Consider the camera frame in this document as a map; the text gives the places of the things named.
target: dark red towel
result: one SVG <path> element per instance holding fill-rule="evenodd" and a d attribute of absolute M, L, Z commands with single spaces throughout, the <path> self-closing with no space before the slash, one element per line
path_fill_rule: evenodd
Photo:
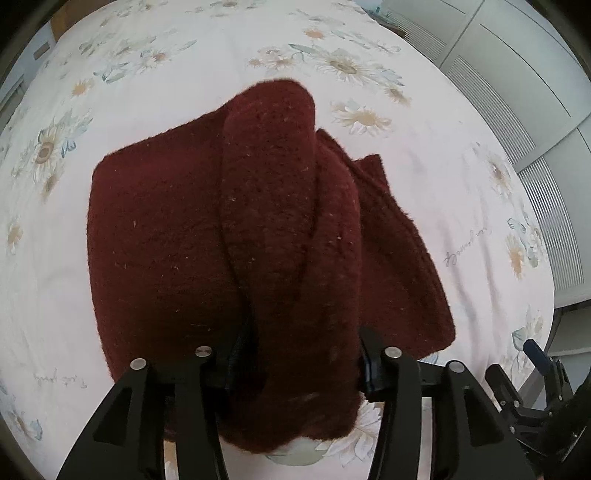
<path fill-rule="evenodd" d="M 233 399 L 221 428 L 253 452 L 348 434 L 360 324 L 416 358 L 454 339 L 436 269 L 380 157 L 353 162 L 315 131 L 314 102 L 290 80 L 106 157 L 87 233 L 114 379 L 139 356 L 186 358 L 252 310 L 264 379 Z"/>

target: bedsheet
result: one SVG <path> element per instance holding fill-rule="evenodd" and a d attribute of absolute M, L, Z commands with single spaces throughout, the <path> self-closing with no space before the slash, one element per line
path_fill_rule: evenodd
<path fill-rule="evenodd" d="M 532 371 L 523 343 L 544 344 L 553 312 L 540 227 L 494 134 L 434 65 L 348 0 L 118 0 L 66 32 L 0 135 L 0 413 L 47 479 L 112 386 L 87 267 L 93 169 L 279 77 L 311 92 L 317 127 L 352 158 L 382 156 L 456 325 L 426 361 L 459 359 L 479 380 L 500 363 L 518 388 Z M 224 445 L 230 478 L 365 479 L 380 418 L 364 403 L 346 438 L 266 456 Z"/>

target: louvered panel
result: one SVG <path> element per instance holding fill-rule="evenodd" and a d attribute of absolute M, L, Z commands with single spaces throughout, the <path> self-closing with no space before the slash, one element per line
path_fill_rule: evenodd
<path fill-rule="evenodd" d="M 435 61 L 445 48 L 444 42 L 405 16 L 396 12 L 386 12 L 384 16 L 391 24 L 404 30 L 406 32 L 404 40 L 429 60 Z"/>
<path fill-rule="evenodd" d="M 446 75 L 482 115 L 505 149 L 511 164 L 516 164 L 535 148 L 511 108 L 466 60 L 456 58 Z"/>
<path fill-rule="evenodd" d="M 544 157 L 520 172 L 519 177 L 540 222 L 554 289 L 559 291 L 582 284 L 583 268 L 569 213 Z"/>

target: metal screw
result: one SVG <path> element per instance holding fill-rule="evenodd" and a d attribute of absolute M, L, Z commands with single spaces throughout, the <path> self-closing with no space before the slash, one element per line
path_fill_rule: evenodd
<path fill-rule="evenodd" d="M 129 364 L 132 370 L 142 370 L 146 365 L 148 362 L 143 358 L 136 358 Z"/>
<path fill-rule="evenodd" d="M 457 374 L 461 374 L 465 369 L 466 367 L 461 362 L 453 361 L 449 364 L 449 370 Z"/>
<path fill-rule="evenodd" d="M 211 354 L 212 354 L 212 348 L 207 345 L 198 346 L 197 349 L 195 350 L 195 355 L 197 355 L 201 358 L 205 358 Z"/>
<path fill-rule="evenodd" d="M 385 353 L 390 358 L 400 358 L 402 356 L 402 350 L 397 346 L 389 346 L 386 348 Z"/>

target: blue handle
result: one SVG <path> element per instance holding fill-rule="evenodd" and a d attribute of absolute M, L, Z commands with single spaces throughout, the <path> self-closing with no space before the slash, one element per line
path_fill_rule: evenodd
<path fill-rule="evenodd" d="M 543 377 L 550 373 L 552 362 L 534 339 L 525 341 L 523 351 Z"/>

